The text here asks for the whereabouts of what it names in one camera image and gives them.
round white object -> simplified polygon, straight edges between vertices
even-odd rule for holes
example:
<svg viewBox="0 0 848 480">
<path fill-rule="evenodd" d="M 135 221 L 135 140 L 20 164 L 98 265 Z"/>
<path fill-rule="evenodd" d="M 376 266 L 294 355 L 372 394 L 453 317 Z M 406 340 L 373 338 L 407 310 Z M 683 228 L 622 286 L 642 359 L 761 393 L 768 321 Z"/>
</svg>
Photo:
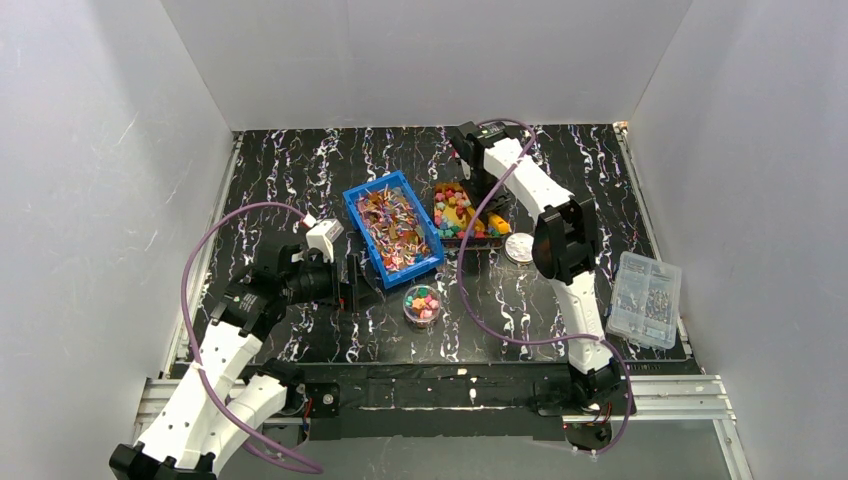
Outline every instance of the round white object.
<svg viewBox="0 0 848 480">
<path fill-rule="evenodd" d="M 533 261 L 533 236 L 527 233 L 513 233 L 506 238 L 504 251 L 507 258 L 518 264 Z"/>
</svg>

plastic storage box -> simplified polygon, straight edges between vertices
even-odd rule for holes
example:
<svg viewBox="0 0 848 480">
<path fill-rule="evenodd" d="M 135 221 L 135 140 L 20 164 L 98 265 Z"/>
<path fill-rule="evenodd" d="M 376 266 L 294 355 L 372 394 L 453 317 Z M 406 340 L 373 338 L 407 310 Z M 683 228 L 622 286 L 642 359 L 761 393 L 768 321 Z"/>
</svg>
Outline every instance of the plastic storage box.
<svg viewBox="0 0 848 480">
<path fill-rule="evenodd" d="M 424 238 L 427 241 L 427 246 L 430 247 L 430 252 L 432 252 L 429 257 L 421 260 L 415 265 L 392 273 L 389 273 L 383 265 L 380 253 L 377 251 L 377 246 L 374 244 L 374 239 L 372 239 L 371 235 L 366 231 L 365 224 L 362 222 L 362 217 L 359 216 L 359 212 L 356 210 L 356 201 L 359 200 L 362 195 L 382 190 L 386 186 L 388 186 L 389 189 L 395 187 L 401 188 L 403 196 L 406 197 L 407 202 L 409 202 L 415 210 L 415 216 L 418 218 L 418 225 L 424 231 Z M 343 195 L 345 204 L 347 205 L 348 214 L 350 215 L 350 220 L 353 222 L 354 227 L 356 227 L 356 229 L 359 230 L 365 238 L 365 243 L 368 245 L 368 256 L 371 258 L 371 263 L 374 265 L 374 268 L 380 273 L 380 277 L 383 279 L 384 288 L 391 288 L 395 285 L 406 282 L 407 280 L 411 280 L 428 270 L 436 268 L 445 261 L 442 242 L 439 241 L 439 237 L 436 234 L 436 227 L 433 225 L 433 221 L 430 220 L 430 217 L 427 215 L 424 207 L 421 206 L 421 202 L 418 201 L 418 197 L 415 196 L 415 192 L 412 191 L 412 188 L 409 186 L 409 183 L 406 181 L 406 177 L 403 176 L 403 173 L 399 171 L 392 172 L 364 185 L 351 188 L 344 192 Z"/>
<path fill-rule="evenodd" d="M 681 281 L 679 267 L 635 253 L 622 253 L 612 290 L 607 332 L 645 347 L 673 347 Z"/>
</svg>

clear plastic container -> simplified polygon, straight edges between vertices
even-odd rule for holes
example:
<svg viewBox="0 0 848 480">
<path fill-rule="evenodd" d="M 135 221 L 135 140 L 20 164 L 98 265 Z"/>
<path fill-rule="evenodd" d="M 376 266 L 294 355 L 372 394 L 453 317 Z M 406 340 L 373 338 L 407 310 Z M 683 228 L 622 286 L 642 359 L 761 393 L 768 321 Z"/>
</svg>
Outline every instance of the clear plastic container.
<svg viewBox="0 0 848 480">
<path fill-rule="evenodd" d="M 622 253 L 612 289 L 607 332 L 644 347 L 673 347 L 682 279 L 680 267 Z"/>
<path fill-rule="evenodd" d="M 409 305 L 410 298 L 412 299 L 412 302 L 414 302 L 419 298 L 426 300 L 427 296 L 431 297 L 431 300 L 435 300 L 437 302 L 435 308 L 428 305 L 424 309 L 417 309 Z M 439 312 L 441 312 L 441 310 L 442 299 L 439 297 L 439 292 L 429 285 L 415 285 L 407 290 L 406 294 L 403 296 L 403 313 L 406 315 L 406 319 L 418 328 L 427 328 L 436 323 L 436 319 L 439 318 Z M 430 312 L 429 316 L 427 316 L 426 313 L 425 316 L 422 316 L 422 311 Z"/>
</svg>

colorful candy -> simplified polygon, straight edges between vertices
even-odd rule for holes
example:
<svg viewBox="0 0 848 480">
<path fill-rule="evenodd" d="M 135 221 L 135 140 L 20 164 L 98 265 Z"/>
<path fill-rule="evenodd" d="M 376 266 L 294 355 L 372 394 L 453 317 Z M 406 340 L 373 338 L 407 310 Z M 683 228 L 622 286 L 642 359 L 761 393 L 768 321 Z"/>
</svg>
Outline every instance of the colorful candy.
<svg viewBox="0 0 848 480">
<path fill-rule="evenodd" d="M 417 327 L 432 325 L 439 310 L 437 293 L 430 287 L 416 286 L 409 289 L 404 298 L 404 313 Z"/>
<path fill-rule="evenodd" d="M 430 255 L 418 216 L 400 187 L 363 194 L 356 210 L 387 270 L 403 270 Z"/>
</svg>

white wall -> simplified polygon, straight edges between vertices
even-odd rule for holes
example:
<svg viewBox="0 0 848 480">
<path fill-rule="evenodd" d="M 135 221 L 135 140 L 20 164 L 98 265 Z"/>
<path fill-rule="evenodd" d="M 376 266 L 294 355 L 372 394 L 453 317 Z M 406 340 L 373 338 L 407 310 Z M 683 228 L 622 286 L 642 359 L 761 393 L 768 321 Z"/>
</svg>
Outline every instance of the white wall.
<svg viewBox="0 0 848 480">
<path fill-rule="evenodd" d="M 691 0 L 163 0 L 233 130 L 630 118 Z"/>
<path fill-rule="evenodd" d="M 159 2 L 0 11 L 0 478 L 110 478 L 231 136 Z"/>
<path fill-rule="evenodd" d="M 631 122 L 756 478 L 845 478 L 848 4 L 695 0 Z"/>
</svg>

